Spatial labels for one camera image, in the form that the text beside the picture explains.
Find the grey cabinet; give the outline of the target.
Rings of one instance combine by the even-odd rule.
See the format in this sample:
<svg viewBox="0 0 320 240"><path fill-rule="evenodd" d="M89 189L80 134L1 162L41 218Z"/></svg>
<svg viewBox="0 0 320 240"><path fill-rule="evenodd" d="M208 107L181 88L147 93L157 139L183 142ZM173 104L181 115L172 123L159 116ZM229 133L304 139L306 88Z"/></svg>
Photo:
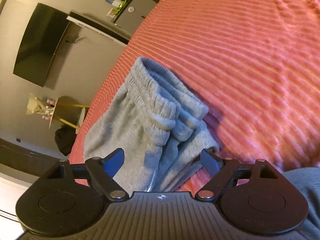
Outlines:
<svg viewBox="0 0 320 240"><path fill-rule="evenodd" d="M113 23L133 34L156 4L153 0L129 0Z"/></svg>

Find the black bag on floor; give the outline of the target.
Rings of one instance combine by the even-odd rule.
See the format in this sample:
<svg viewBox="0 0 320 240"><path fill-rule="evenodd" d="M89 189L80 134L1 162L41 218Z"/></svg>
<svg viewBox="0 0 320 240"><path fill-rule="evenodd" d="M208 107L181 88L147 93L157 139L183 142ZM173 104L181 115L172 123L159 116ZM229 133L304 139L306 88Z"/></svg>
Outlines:
<svg viewBox="0 0 320 240"><path fill-rule="evenodd" d="M63 125L55 131L55 142L59 151L68 156L76 140L76 130L72 127Z"/></svg>

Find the blue white box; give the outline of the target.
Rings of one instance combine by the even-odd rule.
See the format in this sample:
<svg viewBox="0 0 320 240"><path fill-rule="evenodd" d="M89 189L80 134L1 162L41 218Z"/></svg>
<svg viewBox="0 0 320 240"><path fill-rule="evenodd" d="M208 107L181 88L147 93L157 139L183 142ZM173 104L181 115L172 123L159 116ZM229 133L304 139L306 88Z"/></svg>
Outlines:
<svg viewBox="0 0 320 240"><path fill-rule="evenodd" d="M114 7L119 7L122 4L122 0L106 0L106 2Z"/></svg>

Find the yellow legged side table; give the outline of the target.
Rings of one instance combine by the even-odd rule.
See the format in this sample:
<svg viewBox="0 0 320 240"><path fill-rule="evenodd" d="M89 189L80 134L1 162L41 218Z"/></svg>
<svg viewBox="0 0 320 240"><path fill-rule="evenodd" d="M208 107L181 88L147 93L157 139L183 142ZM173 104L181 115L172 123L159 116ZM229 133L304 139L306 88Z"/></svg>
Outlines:
<svg viewBox="0 0 320 240"><path fill-rule="evenodd" d="M53 113L49 120L49 128L54 122L60 122L71 127L75 134L78 134L90 105L81 104L70 96L61 96L52 103Z"/></svg>

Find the black wall television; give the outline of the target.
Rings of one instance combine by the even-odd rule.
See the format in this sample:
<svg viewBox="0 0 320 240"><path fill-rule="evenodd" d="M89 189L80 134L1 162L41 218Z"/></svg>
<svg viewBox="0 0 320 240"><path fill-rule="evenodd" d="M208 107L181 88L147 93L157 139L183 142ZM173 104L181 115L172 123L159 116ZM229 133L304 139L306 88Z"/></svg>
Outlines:
<svg viewBox="0 0 320 240"><path fill-rule="evenodd" d="M22 37L13 74L44 87L55 53L69 25L68 14L38 3Z"/></svg>

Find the red ribbed bedspread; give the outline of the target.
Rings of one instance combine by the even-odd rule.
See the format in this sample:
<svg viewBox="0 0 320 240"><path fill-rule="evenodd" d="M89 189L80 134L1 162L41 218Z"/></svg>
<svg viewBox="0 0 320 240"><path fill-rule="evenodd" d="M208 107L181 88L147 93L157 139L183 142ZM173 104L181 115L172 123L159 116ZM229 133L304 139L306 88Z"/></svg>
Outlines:
<svg viewBox="0 0 320 240"><path fill-rule="evenodd" d="M95 95L72 163L140 56L208 105L220 156L280 172L319 167L319 0L161 0Z"/></svg>

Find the grey sweatpants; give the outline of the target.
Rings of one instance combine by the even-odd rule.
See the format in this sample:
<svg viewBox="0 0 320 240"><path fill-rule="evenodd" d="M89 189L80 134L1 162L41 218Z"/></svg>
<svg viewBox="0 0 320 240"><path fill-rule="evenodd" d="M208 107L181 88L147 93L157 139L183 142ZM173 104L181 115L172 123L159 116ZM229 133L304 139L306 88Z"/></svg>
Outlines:
<svg viewBox="0 0 320 240"><path fill-rule="evenodd" d="M150 59L136 59L84 142L85 161L124 150L124 164L113 179L128 199L111 203L75 238L319 239L318 168L281 173L309 206L304 222L281 235L237 228L215 204L195 198L211 180L201 164L202 150L219 151L203 120L207 113L207 106L171 71Z"/></svg>

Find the cream wrapped flower bouquet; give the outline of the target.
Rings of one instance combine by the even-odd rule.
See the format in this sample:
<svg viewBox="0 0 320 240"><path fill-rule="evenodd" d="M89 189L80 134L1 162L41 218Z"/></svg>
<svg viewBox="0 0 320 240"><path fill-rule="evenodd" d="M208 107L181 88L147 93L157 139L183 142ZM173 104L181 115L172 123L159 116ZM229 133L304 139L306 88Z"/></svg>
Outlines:
<svg viewBox="0 0 320 240"><path fill-rule="evenodd" d="M57 101L47 99L42 101L33 94L29 94L26 115L40 115L43 120L51 121Z"/></svg>

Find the dark door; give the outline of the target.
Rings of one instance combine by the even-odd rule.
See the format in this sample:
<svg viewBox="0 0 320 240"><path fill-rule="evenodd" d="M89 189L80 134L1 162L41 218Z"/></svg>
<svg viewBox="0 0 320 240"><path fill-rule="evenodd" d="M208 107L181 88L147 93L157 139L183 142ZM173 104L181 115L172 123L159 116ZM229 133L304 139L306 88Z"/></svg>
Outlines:
<svg viewBox="0 0 320 240"><path fill-rule="evenodd" d="M1 164L40 177L60 161L1 139Z"/></svg>

